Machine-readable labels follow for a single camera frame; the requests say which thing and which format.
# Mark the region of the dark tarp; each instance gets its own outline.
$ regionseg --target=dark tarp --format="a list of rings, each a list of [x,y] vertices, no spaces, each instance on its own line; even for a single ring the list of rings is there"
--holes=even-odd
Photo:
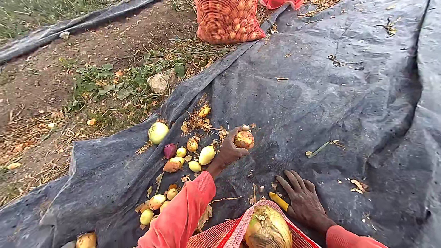
[[[216,179],[216,199],[245,201],[213,203],[206,227],[239,217],[249,207],[253,184],[265,186],[258,194],[267,196],[274,176],[294,169],[316,184],[329,216],[346,229],[391,248],[441,247],[440,10],[439,0],[346,0],[311,19],[280,10],[278,33],[269,40],[245,43],[181,83],[161,108],[173,125],[156,149],[135,155],[159,114],[110,137],[75,143],[67,179],[0,210],[0,246],[58,248],[93,230],[99,247],[135,246],[146,230],[139,229],[134,208],[149,186],[155,190],[165,163],[162,148],[187,141],[180,137],[186,110],[192,112],[207,92],[214,126],[256,123],[258,129],[250,155]],[[377,25],[389,16],[401,19],[387,38]],[[334,67],[329,55],[363,63]],[[307,150],[334,139],[345,149],[329,145],[306,158]],[[187,166],[166,173],[159,192],[188,174],[193,179]],[[364,180],[370,192],[351,192],[354,185],[345,178]],[[40,218],[45,199],[52,202]]]
[[[93,11],[75,19],[62,21],[33,31],[27,37],[12,41],[0,47],[0,64],[12,58],[32,52],[58,39],[62,32],[69,31],[72,34],[82,32],[86,28],[97,27],[118,17],[129,15],[138,9],[145,8],[154,1],[155,0],[125,0],[116,6]]]

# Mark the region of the orange mesh sack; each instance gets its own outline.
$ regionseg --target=orange mesh sack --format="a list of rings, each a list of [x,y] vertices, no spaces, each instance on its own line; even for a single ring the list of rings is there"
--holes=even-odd
[[[258,0],[196,0],[198,37],[235,44],[265,37],[256,18]]]
[[[187,243],[187,248],[238,248],[250,223],[255,206],[269,206],[282,215],[291,230],[292,248],[320,248],[285,216],[275,202],[269,200],[258,201],[238,219],[215,225],[192,236]]]

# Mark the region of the red onion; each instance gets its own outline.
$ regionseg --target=red onion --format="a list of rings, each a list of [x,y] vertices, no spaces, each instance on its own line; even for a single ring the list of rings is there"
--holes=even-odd
[[[173,143],[165,145],[165,147],[164,147],[165,158],[166,159],[171,159],[174,156],[176,156],[176,149],[177,149],[177,147]]]

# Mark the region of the orange sleeve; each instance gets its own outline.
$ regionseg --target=orange sleeve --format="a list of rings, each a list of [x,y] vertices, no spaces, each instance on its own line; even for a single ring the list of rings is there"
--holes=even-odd
[[[199,218],[215,195],[216,186],[207,171],[194,181],[186,182],[150,229],[139,238],[138,248],[185,248]]]
[[[326,232],[328,248],[388,248],[373,238],[353,234],[339,225],[331,226]]]

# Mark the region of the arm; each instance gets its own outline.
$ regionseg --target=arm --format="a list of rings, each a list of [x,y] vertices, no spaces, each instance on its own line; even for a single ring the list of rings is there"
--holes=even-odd
[[[238,149],[233,143],[234,136],[242,129],[236,127],[232,130],[207,170],[194,181],[185,183],[181,192],[159,214],[144,236],[139,238],[138,248],[186,247],[207,204],[216,195],[214,178],[229,164],[248,154],[247,149]]]
[[[286,190],[291,200],[287,213],[304,226],[308,226],[326,236],[328,248],[387,248],[382,243],[369,238],[355,235],[338,226],[325,213],[318,200],[315,185],[291,170],[285,170],[291,185],[281,176],[277,181]]]

